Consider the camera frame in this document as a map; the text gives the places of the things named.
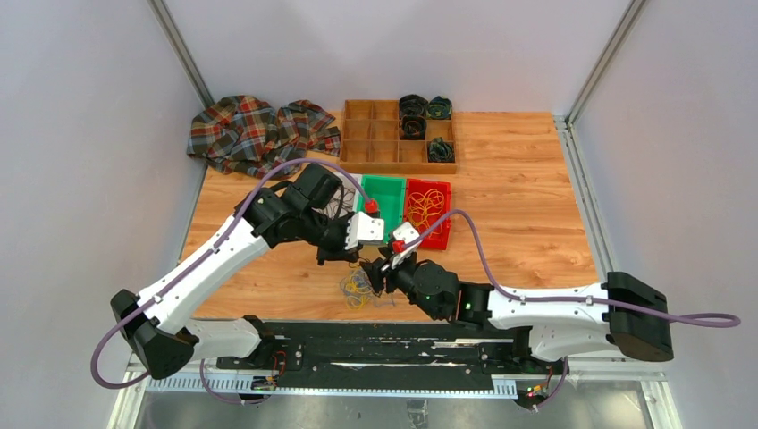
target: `wooden table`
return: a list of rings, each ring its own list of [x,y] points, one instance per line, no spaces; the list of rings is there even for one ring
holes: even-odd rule
[[[497,280],[518,288],[573,287],[597,282],[569,173],[549,114],[456,113],[462,147],[455,175],[412,175],[448,181],[452,206],[476,223]],[[333,156],[310,153],[330,159]],[[186,257],[205,242],[253,188],[243,174],[208,170],[189,230]],[[468,282],[486,282],[465,220],[452,218],[448,249],[419,250]],[[374,248],[361,256],[376,257]],[[428,321],[399,292],[396,306],[348,309],[339,288],[342,262],[316,265],[316,249],[282,244],[235,274],[195,314],[264,319]]]

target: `bundle of rubber bands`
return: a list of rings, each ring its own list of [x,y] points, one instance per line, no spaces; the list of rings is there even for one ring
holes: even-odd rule
[[[408,222],[420,232],[426,231],[442,216],[445,206],[445,195],[438,189],[430,189],[425,193],[412,192],[408,195]],[[431,235],[441,234],[434,230]]]
[[[368,276],[361,268],[354,268],[350,274],[340,282],[340,289],[345,294],[345,305],[351,310],[359,310],[369,302],[373,302],[375,307],[386,305],[395,305],[392,295],[388,295],[389,300],[380,302],[379,297],[371,289],[371,283]]]

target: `plaid cloth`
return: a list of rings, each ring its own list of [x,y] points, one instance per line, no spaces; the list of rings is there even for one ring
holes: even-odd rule
[[[187,154],[224,174],[244,172],[260,179],[275,166],[302,158],[308,150],[340,154],[334,116],[307,100],[274,109],[250,96],[225,97],[192,120]],[[299,170],[285,169],[276,178]]]

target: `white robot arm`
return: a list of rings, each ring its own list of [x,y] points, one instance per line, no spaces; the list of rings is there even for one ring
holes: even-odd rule
[[[317,212],[331,201],[340,185],[339,178],[324,167],[311,164],[295,182],[261,189],[226,240],[220,238],[234,224],[234,215],[164,278],[138,295],[122,290],[114,296],[111,307],[119,321],[145,307],[144,314],[123,326],[122,336],[153,378],[168,377],[192,360],[256,355],[265,325],[254,316],[225,321],[191,316],[232,275],[278,244],[304,240],[317,247],[316,259],[322,264],[357,262],[362,245],[382,243],[384,224],[377,217],[350,212],[329,219]],[[461,282],[455,273],[434,262],[417,263],[417,246],[398,244],[418,237],[418,231],[404,223],[392,232],[390,245],[380,249],[385,258],[361,262],[375,293],[400,290],[411,304],[435,320],[475,329],[516,329],[515,347],[525,358],[554,362],[569,354],[606,349],[620,349],[642,360],[669,360],[673,356],[668,323],[659,319],[621,312],[592,299],[535,299],[567,293],[606,299],[609,293],[618,292],[636,304],[666,310],[665,297],[628,274],[617,273],[623,275],[573,290],[509,289],[515,299],[508,298],[490,284]],[[204,259],[202,264],[187,270],[200,258]],[[170,282],[175,282],[173,288],[164,293]],[[527,294],[530,300],[518,299]],[[146,306],[150,300],[155,303]]]

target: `white wall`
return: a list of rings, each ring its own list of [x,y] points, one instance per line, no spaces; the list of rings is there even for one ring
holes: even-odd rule
[[[145,1],[4,2],[0,76],[0,425],[101,428],[89,356],[111,296],[176,263],[201,106]]]
[[[577,126],[620,268],[670,310],[684,427],[755,427],[758,4],[652,0]]]
[[[628,0],[168,0],[216,98],[444,94],[461,111],[564,114]]]

